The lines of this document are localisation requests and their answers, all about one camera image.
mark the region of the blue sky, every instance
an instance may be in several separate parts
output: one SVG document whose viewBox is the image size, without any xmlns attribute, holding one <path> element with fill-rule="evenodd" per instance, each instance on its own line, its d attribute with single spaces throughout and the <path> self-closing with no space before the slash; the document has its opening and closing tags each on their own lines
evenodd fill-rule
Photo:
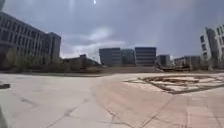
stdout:
<svg viewBox="0 0 224 128">
<path fill-rule="evenodd" d="M 6 0 L 4 11 L 61 35 L 62 57 L 95 59 L 103 47 L 197 55 L 204 28 L 224 24 L 224 0 Z"/>
</svg>

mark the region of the white building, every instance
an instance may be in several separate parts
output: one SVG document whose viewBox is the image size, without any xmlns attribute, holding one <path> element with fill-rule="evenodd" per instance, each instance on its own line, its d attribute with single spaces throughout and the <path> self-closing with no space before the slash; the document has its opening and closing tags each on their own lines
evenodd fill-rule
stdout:
<svg viewBox="0 0 224 128">
<path fill-rule="evenodd" d="M 222 56 L 224 53 L 224 26 L 218 26 L 214 29 L 205 28 L 200 37 L 203 57 L 209 62 L 209 65 L 216 68 L 222 67 Z"/>
</svg>

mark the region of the distant building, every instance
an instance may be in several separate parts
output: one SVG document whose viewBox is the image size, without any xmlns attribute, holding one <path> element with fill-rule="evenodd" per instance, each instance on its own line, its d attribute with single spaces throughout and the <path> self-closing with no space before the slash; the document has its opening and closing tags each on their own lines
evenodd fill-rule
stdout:
<svg viewBox="0 0 224 128">
<path fill-rule="evenodd" d="M 123 65 L 135 65 L 135 51 L 133 49 L 122 49 L 121 56 Z"/>
<path fill-rule="evenodd" d="M 64 58 L 63 64 L 66 64 L 70 70 L 101 66 L 98 62 L 87 58 L 85 54 L 75 58 Z"/>
<path fill-rule="evenodd" d="M 170 66 L 171 65 L 170 55 L 158 55 L 156 57 L 156 62 L 161 66 Z"/>
<path fill-rule="evenodd" d="M 0 11 L 2 11 L 5 4 L 5 0 L 0 0 Z"/>
<path fill-rule="evenodd" d="M 105 66 L 121 66 L 121 49 L 120 48 L 103 48 L 99 50 L 100 61 Z"/>
<path fill-rule="evenodd" d="M 191 69 L 201 68 L 201 57 L 200 56 L 184 56 L 181 58 L 174 59 L 176 66 L 189 66 Z"/>
<path fill-rule="evenodd" d="M 60 60 L 61 37 L 55 33 L 45 33 L 4 12 L 0 12 L 1 56 L 14 49 L 22 61 L 28 60 L 35 65 L 45 65 Z"/>
<path fill-rule="evenodd" d="M 155 47 L 135 47 L 137 66 L 153 66 L 156 61 Z"/>
</svg>

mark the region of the pavement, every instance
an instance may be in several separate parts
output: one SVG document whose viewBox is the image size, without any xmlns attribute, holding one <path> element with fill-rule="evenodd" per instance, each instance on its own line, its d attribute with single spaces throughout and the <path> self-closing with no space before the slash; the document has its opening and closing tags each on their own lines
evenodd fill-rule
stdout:
<svg viewBox="0 0 224 128">
<path fill-rule="evenodd" d="M 0 106 L 9 128 L 224 128 L 223 88 L 174 96 L 121 83 L 149 75 L 161 74 L 0 74 L 11 84 L 0 90 Z"/>
</svg>

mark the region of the office building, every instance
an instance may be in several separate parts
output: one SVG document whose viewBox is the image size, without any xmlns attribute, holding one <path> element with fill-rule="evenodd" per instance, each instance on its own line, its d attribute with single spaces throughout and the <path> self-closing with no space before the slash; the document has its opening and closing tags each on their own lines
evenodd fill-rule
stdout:
<svg viewBox="0 0 224 128">
<path fill-rule="evenodd" d="M 170 55 L 158 55 L 156 62 L 160 66 L 171 66 Z"/>
<path fill-rule="evenodd" d="M 203 57 L 213 68 L 224 67 L 224 25 L 205 28 L 200 37 Z"/>
<path fill-rule="evenodd" d="M 191 69 L 201 68 L 201 57 L 200 56 L 183 56 L 174 59 L 175 66 L 189 66 Z"/>
<path fill-rule="evenodd" d="M 105 66 L 121 66 L 121 49 L 120 48 L 103 48 L 99 50 L 100 61 Z"/>
<path fill-rule="evenodd" d="M 156 61 L 155 47 L 135 47 L 137 66 L 154 66 Z"/>
<path fill-rule="evenodd" d="M 135 65 L 135 51 L 133 49 L 122 49 L 121 56 L 123 65 Z"/>
<path fill-rule="evenodd" d="M 0 12 L 0 49 L 6 56 L 10 49 L 22 60 L 29 59 L 35 65 L 59 61 L 61 37 L 45 33 L 4 12 Z"/>
<path fill-rule="evenodd" d="M 0 11 L 2 11 L 5 4 L 5 0 L 0 0 Z"/>
</svg>

